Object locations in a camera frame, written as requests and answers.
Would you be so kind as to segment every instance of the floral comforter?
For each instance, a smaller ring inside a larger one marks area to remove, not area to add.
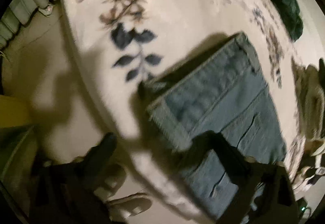
[[[168,166],[153,158],[138,85],[239,31],[258,53],[287,146],[284,163],[294,178],[304,146],[291,70],[295,50],[270,0],[63,2],[75,57],[97,108],[166,203],[190,218],[201,214]]]

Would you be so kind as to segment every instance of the cable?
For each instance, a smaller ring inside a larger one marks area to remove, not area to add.
[[[305,211],[304,211],[304,213],[306,212],[306,210],[307,209],[309,209],[309,215],[308,215],[308,219],[310,218],[310,216],[311,216],[311,207],[306,207],[306,209],[305,209]]]

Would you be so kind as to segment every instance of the denim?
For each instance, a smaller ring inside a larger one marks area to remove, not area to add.
[[[243,155],[258,162],[283,161],[286,154],[254,47],[239,33],[216,49],[205,60],[200,58],[197,67],[194,59],[145,84],[154,98],[147,112],[160,130],[158,137],[172,153],[181,154],[180,179],[215,220],[238,187],[230,182],[204,132],[221,132]]]

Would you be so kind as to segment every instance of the blue leaf print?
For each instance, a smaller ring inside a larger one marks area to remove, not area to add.
[[[161,57],[157,54],[149,54],[144,59],[151,65],[158,65],[161,61]]]
[[[118,59],[116,61],[116,63],[113,65],[113,67],[115,66],[126,66],[128,65],[129,63],[131,63],[134,59],[134,56],[132,55],[123,55],[120,59]]]
[[[141,34],[135,33],[134,38],[139,43],[149,43],[156,38],[156,36],[152,31],[144,30]]]
[[[111,32],[111,38],[118,49],[124,50],[131,43],[133,32],[125,31],[123,23],[119,22],[117,27]]]
[[[135,68],[133,70],[131,70],[129,73],[127,73],[126,75],[126,82],[136,78],[136,76],[139,74],[139,69]]]
[[[255,17],[262,17],[262,11],[258,7],[253,9],[253,14]]]

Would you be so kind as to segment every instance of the curtain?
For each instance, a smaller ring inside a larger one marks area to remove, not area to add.
[[[35,9],[44,9],[48,4],[49,0],[12,0],[0,20],[0,49],[17,33],[20,24],[29,21]]]

